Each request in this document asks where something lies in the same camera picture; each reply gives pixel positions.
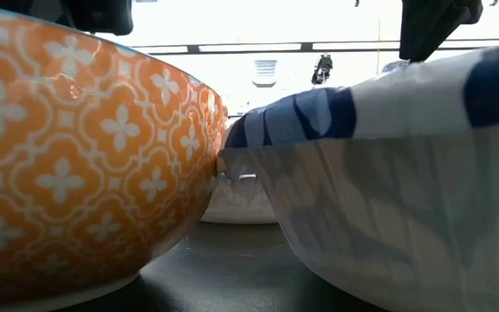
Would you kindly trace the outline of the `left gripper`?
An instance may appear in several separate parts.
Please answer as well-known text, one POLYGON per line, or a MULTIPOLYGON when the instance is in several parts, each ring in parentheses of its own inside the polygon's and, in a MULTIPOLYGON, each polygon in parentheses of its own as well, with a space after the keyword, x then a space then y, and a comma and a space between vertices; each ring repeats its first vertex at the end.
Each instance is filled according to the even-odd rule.
MULTIPOLYGON (((133 0, 60 0, 57 23, 80 31, 126 36, 133 31, 133 0)), ((27 16, 32 0, 0 0, 0 17, 27 16)))

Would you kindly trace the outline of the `orange bowl with blue inside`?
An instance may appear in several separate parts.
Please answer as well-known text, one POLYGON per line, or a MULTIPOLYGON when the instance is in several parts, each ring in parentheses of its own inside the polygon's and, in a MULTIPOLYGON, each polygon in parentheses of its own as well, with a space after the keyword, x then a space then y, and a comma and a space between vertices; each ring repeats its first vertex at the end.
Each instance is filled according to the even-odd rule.
POLYGON ((179 68, 0 9, 0 312, 105 296, 177 244, 226 114, 179 68))

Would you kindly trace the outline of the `blue white patterned paper bowl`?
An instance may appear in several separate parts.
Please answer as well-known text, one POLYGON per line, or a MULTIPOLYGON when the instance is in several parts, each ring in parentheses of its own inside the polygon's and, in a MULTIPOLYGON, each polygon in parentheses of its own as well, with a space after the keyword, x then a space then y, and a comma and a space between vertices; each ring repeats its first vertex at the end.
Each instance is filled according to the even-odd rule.
POLYGON ((257 176, 253 172, 227 173, 227 165, 221 157, 217 159, 217 183, 201 220, 214 224, 277 223, 257 176))
POLYGON ((220 155, 332 285, 398 312, 499 312, 499 46, 281 98, 220 155))

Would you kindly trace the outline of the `ceiling air duct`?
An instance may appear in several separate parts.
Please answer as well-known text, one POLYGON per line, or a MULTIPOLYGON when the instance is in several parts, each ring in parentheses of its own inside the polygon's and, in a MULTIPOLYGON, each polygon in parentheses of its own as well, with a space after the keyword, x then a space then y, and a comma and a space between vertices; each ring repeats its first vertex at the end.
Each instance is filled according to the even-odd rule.
POLYGON ((277 83, 277 60, 254 60, 252 83, 257 88, 272 88, 277 83))

